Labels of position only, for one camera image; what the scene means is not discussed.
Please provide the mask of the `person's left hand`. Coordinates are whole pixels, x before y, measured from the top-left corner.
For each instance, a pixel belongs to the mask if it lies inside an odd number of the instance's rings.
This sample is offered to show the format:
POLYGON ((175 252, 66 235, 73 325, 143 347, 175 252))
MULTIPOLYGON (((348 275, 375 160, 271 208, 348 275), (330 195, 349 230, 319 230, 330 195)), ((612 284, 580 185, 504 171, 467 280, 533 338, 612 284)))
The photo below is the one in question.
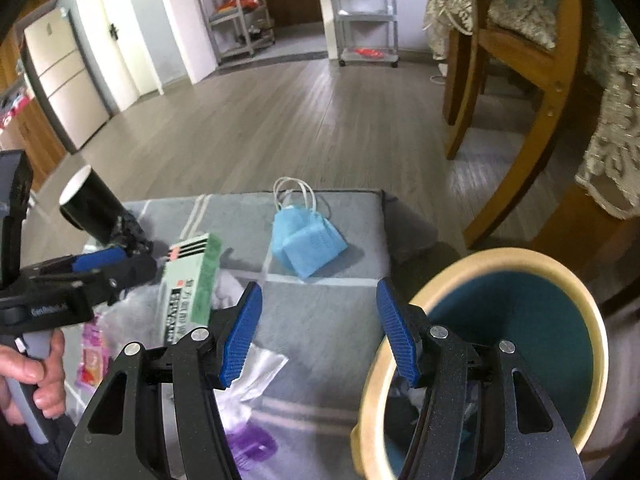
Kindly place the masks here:
POLYGON ((1 346, 1 411, 10 426, 24 425, 25 421, 17 407, 6 381, 14 379, 25 385, 35 385, 35 406, 47 419, 57 419, 66 411, 64 388, 65 372, 63 354, 65 338, 62 330, 52 333, 50 353, 43 361, 29 359, 20 352, 1 346))

